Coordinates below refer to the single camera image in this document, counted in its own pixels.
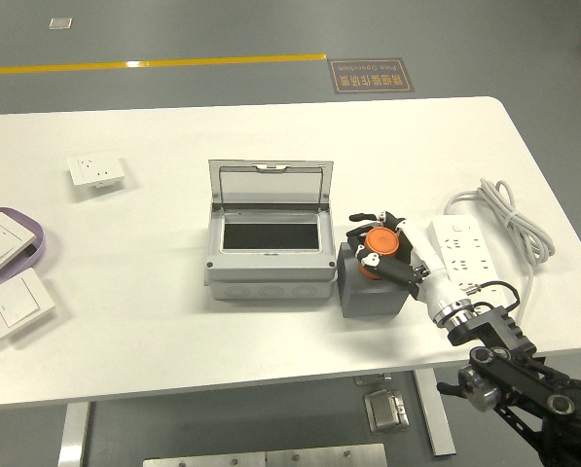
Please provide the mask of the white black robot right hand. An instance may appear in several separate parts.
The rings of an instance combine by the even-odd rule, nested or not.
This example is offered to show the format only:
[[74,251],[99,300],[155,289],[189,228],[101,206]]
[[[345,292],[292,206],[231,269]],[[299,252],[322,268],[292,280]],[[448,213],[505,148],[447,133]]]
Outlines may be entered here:
[[[359,265],[368,273],[405,287],[417,301],[426,304],[430,319],[439,327],[456,313],[471,309],[471,301],[453,283],[427,234],[410,220],[388,211],[379,214],[356,213],[351,222],[366,224],[346,233],[347,242]],[[377,243],[374,234],[386,229],[398,241],[395,254]]]

